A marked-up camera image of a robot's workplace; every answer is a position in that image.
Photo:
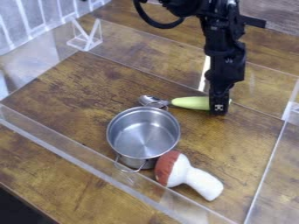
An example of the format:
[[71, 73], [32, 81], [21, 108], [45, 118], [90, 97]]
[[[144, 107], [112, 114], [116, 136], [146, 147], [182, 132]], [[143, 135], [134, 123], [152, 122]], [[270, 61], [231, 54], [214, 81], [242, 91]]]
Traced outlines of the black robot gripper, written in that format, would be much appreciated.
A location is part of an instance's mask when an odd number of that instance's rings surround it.
[[206, 18], [203, 20], [206, 37], [204, 53], [210, 56], [210, 112], [224, 116], [230, 108], [230, 86], [244, 80], [246, 44], [239, 42], [244, 25], [234, 20]]

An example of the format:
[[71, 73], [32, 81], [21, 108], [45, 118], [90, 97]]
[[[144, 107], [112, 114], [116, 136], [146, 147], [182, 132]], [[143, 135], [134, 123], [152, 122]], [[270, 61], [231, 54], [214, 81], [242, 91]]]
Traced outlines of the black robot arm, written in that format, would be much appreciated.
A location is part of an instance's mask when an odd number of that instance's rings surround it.
[[195, 16], [206, 37], [204, 53], [210, 56], [210, 112], [224, 116], [230, 108], [230, 90], [244, 80], [247, 48], [239, 41], [246, 26], [264, 28], [267, 21], [239, 13], [239, 0], [159, 0], [179, 18]]

